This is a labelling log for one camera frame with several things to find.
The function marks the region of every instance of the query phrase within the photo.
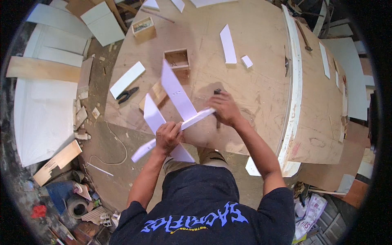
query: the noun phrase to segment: concrete floor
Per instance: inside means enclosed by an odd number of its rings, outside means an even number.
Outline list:
[[[124,147],[110,133],[104,118],[109,82],[121,44],[122,41],[116,42],[116,50],[112,49],[109,52],[109,45],[102,47],[96,39],[93,39],[91,42],[88,56],[90,57],[92,54],[95,54],[95,59],[91,69],[89,97],[82,101],[82,104],[86,107],[88,119],[91,120],[91,125],[86,121],[84,122],[87,132],[91,135],[91,140],[81,141],[83,144],[83,153],[79,156],[80,163],[88,162],[91,155],[97,155],[102,161],[107,163],[118,163],[125,157]],[[101,56],[105,58],[105,61],[99,60]],[[97,120],[91,114],[96,106],[101,113]],[[91,166],[87,168],[87,171],[100,194],[104,206],[110,208],[112,211],[123,211],[126,208],[128,192],[137,175],[147,162],[149,154],[137,163],[132,162],[131,156],[139,146],[153,139],[154,136],[110,123],[108,123],[108,126],[117,138],[124,143],[128,151],[128,157],[123,164],[117,166],[108,166],[96,158],[92,158],[91,164],[112,173],[114,175],[113,177]],[[185,145],[185,147],[198,162],[196,148],[192,145]],[[237,182],[240,192],[240,202],[256,209],[263,196],[262,178],[250,176],[247,173],[245,170],[247,156],[228,152],[223,152],[222,154],[229,163],[229,167]],[[161,171],[147,211],[150,211],[161,201],[163,180],[164,175]],[[291,186],[292,183],[296,182],[296,178],[285,178],[285,182],[288,186]]]

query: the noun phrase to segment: wooden box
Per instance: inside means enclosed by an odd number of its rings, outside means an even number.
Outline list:
[[[152,33],[153,31],[155,31],[155,26],[151,17],[132,23],[132,33],[134,36],[145,33]]]
[[[167,60],[173,71],[190,70],[188,49],[165,51],[163,57]]]

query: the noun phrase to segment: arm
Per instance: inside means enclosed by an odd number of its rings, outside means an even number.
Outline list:
[[[264,195],[279,187],[286,187],[278,158],[267,143],[241,115],[231,94],[221,92],[211,97],[207,104],[216,109],[216,118],[221,123],[233,127],[244,141],[254,164],[264,180]]]
[[[132,201],[138,201],[144,209],[147,208],[154,194],[159,172],[166,157],[181,142],[183,132],[178,132],[182,122],[175,124],[167,122],[156,131],[156,147],[144,165],[128,195],[127,208]]]

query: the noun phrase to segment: left hand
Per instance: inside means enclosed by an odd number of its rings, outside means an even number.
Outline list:
[[[182,122],[167,122],[156,131],[156,149],[168,156],[181,142],[184,132],[178,132]]]

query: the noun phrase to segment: khaki pants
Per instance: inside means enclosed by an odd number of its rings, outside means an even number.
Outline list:
[[[229,166],[227,165],[226,160],[223,158],[222,154],[219,152],[204,147],[197,147],[197,152],[200,159],[201,165],[214,166],[214,167],[225,167],[228,170]],[[165,175],[170,172],[176,171],[178,169],[182,169],[184,167],[188,167],[197,163],[190,162],[178,162],[175,161],[172,157],[167,158],[165,163],[163,164],[163,171]]]

